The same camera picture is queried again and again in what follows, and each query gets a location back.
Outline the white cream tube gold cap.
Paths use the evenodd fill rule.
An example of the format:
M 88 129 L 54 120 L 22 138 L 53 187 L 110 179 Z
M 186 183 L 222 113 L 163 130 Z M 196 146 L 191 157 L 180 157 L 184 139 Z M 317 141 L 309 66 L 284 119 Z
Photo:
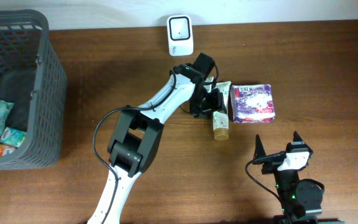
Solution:
M 216 88 L 223 94 L 223 103 L 226 109 L 213 112 L 213 133 L 214 139 L 217 141 L 229 139 L 229 116 L 227 111 L 230 86 L 231 81 L 216 84 Z

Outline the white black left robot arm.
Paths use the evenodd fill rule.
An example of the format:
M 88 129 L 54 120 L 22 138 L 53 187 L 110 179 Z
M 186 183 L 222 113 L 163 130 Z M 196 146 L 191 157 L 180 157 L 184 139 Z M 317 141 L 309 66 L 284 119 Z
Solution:
M 226 109 L 216 79 L 208 79 L 216 69 L 215 63 L 181 64 L 169 71 L 168 82 L 149 101 L 113 109 L 101 118 L 97 128 L 119 113 L 107 148 L 109 159 L 97 156 L 108 168 L 108 178 L 88 223 L 119 223 L 132 186 L 154 161 L 165 122 L 183 103 L 189 103 L 189 113 L 195 118 Z

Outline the teal tissue packet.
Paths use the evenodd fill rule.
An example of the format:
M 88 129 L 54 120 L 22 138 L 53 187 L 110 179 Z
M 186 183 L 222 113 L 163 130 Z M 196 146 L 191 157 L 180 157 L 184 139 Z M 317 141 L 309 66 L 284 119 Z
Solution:
M 0 142 L 8 146 L 20 147 L 25 140 L 25 136 L 25 131 L 7 127 L 0 137 Z

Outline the purple tissue pack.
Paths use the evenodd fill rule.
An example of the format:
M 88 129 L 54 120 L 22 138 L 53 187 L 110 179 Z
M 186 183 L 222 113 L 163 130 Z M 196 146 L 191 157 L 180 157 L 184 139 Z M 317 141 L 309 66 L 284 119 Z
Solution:
M 235 123 L 269 123 L 275 119 L 271 85 L 233 85 L 230 94 Z

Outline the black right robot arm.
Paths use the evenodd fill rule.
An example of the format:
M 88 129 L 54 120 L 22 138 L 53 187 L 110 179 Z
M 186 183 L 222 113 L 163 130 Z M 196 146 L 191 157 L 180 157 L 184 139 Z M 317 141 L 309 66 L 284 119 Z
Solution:
M 259 187 L 272 194 L 280 203 L 281 215 L 273 217 L 273 223 L 342 223 L 341 220 L 320 220 L 322 214 L 323 194 L 325 186 L 313 179 L 300 179 L 299 171 L 308 166 L 313 150 L 302 140 L 297 132 L 284 151 L 266 154 L 259 135 L 255 136 L 255 151 L 251 161 L 245 166 L 247 176 Z M 273 192 L 256 180 L 249 172 L 250 165 L 261 165 L 263 175 L 274 175 Z

